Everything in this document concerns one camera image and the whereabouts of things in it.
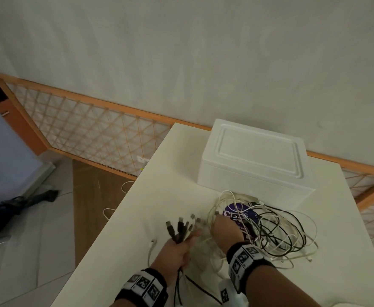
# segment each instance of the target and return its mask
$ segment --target brown wood floor strip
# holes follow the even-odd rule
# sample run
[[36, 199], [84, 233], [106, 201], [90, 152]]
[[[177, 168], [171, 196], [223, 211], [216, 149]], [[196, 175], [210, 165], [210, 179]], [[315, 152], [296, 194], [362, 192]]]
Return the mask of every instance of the brown wood floor strip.
[[[73, 160], [73, 205], [75, 223], [75, 265], [78, 266], [106, 225], [103, 209], [116, 209], [125, 194], [121, 187], [130, 181], [120, 175]], [[132, 183], [123, 186], [126, 192]], [[109, 217], [113, 211], [107, 210]]]

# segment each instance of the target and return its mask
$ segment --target lid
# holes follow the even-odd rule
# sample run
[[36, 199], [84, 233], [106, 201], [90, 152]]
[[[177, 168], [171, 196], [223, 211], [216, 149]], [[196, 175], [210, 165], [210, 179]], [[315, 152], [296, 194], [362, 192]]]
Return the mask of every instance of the lid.
[[315, 188], [302, 139], [216, 119], [203, 162], [291, 188]]

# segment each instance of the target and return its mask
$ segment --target box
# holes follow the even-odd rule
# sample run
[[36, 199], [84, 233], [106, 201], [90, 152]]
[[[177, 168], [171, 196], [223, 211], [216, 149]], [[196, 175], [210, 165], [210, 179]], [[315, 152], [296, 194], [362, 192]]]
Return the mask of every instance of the box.
[[283, 210], [296, 209], [316, 189], [302, 139], [222, 119], [211, 130], [197, 183]]

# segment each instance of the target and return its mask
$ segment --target wall outlet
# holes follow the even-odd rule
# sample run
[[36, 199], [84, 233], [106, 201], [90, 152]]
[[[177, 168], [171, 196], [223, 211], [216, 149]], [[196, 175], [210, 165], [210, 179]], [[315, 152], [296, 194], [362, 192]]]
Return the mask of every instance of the wall outlet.
[[149, 160], [150, 160], [149, 158], [144, 158], [142, 156], [137, 157], [137, 161], [142, 163], [142, 164], [146, 164]]

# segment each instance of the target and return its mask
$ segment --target hand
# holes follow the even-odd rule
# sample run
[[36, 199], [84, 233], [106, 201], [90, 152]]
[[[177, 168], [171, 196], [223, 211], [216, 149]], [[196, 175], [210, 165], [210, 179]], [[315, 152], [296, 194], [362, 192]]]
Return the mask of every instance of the hand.
[[232, 245], [244, 241], [244, 235], [238, 225], [229, 217], [217, 215], [211, 228], [211, 236], [224, 254]]
[[169, 239], [160, 250], [151, 268], [157, 270], [166, 280], [167, 286], [177, 278], [178, 269], [184, 270], [190, 262], [190, 249], [196, 243], [201, 232], [196, 230], [183, 242], [176, 244]]

